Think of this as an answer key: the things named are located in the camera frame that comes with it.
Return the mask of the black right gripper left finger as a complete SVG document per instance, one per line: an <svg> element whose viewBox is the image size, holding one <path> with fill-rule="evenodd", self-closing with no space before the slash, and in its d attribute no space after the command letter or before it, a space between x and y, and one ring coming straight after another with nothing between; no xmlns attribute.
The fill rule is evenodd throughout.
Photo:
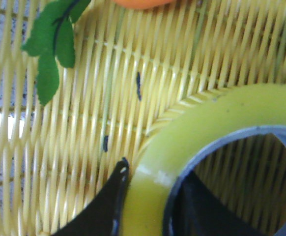
<svg viewBox="0 0 286 236"><path fill-rule="evenodd" d="M53 235L118 236L128 178L129 163L124 157L86 208Z"/></svg>

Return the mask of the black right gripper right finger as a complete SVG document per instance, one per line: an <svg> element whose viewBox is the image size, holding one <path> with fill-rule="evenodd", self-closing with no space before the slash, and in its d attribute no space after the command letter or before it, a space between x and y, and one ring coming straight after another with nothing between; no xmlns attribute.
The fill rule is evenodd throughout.
<svg viewBox="0 0 286 236"><path fill-rule="evenodd" d="M179 216L181 236L261 236L227 209L191 172L181 186L182 210Z"/></svg>

